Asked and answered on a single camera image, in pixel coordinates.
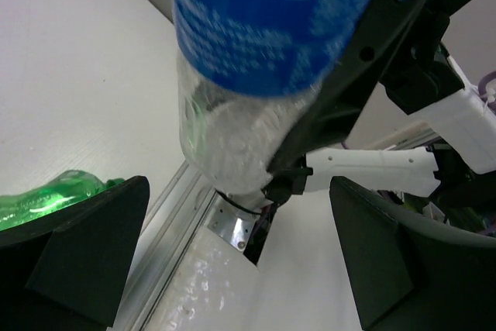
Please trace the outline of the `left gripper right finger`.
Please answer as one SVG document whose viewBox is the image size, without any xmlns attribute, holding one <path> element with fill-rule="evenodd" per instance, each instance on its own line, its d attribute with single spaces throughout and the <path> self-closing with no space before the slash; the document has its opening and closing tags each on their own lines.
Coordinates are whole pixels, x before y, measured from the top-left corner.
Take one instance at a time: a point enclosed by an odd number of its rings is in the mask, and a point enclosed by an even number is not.
<svg viewBox="0 0 496 331">
<path fill-rule="evenodd" d="M 493 330 L 495 240 L 428 219 L 345 177 L 329 189 L 363 330 Z"/>
</svg>

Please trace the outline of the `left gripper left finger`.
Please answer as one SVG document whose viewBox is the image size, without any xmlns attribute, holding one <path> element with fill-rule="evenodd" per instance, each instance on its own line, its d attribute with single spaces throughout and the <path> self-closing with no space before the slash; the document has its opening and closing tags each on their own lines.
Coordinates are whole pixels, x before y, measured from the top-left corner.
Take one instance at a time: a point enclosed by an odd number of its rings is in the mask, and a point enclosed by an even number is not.
<svg viewBox="0 0 496 331">
<path fill-rule="evenodd" d="M 1 233 L 3 330 L 114 324 L 150 198 L 135 176 Z"/>
</svg>

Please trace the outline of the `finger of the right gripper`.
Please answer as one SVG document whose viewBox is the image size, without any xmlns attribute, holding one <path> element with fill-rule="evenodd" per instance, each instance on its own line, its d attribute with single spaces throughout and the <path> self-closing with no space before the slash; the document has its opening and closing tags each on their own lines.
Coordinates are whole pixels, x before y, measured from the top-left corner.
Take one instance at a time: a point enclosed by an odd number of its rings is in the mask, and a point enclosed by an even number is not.
<svg viewBox="0 0 496 331">
<path fill-rule="evenodd" d="M 304 155 L 344 140 L 427 0 L 370 0 L 343 56 L 273 156 L 270 187 L 301 185 Z"/>
</svg>

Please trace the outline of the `green plastic bottle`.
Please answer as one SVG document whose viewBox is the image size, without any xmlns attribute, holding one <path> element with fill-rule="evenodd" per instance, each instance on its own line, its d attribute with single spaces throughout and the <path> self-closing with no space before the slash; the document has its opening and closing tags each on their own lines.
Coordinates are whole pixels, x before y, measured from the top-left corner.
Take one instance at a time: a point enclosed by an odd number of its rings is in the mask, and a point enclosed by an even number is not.
<svg viewBox="0 0 496 331">
<path fill-rule="evenodd" d="M 68 170 L 19 195 L 2 195 L 1 231 L 65 209 L 124 181 L 124 178 L 101 181 L 87 171 Z"/>
</svg>

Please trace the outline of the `blue label bottle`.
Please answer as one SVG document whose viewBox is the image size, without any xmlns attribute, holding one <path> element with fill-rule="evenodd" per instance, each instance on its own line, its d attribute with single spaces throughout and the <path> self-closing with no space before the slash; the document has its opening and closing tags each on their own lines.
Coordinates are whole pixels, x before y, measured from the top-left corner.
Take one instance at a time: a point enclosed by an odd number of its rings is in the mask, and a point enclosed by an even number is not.
<svg viewBox="0 0 496 331">
<path fill-rule="evenodd" d="M 214 188 L 260 190 L 371 0 L 174 0 L 181 148 Z"/>
</svg>

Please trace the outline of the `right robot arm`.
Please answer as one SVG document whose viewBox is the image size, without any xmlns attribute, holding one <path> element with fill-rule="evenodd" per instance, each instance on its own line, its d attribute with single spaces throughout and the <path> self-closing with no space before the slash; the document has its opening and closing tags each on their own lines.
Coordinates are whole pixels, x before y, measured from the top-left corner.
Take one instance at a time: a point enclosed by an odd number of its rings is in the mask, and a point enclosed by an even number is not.
<svg viewBox="0 0 496 331">
<path fill-rule="evenodd" d="M 495 76 L 470 83 L 442 42 L 451 16 L 470 1 L 371 0 L 343 58 L 270 162 L 264 197 L 278 207 L 343 176 L 494 235 Z M 377 84 L 414 126 L 368 150 L 337 150 Z"/>
</svg>

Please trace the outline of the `aluminium front rail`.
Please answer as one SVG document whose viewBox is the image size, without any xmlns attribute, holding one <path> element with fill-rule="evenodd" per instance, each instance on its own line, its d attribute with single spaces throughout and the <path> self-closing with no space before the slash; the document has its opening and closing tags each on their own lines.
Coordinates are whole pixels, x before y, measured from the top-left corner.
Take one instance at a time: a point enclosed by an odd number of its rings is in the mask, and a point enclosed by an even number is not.
<svg viewBox="0 0 496 331">
<path fill-rule="evenodd" d="M 182 164 L 146 214 L 112 329 L 146 328 L 200 228 L 243 253 L 269 204 L 262 193 L 223 198 Z"/>
</svg>

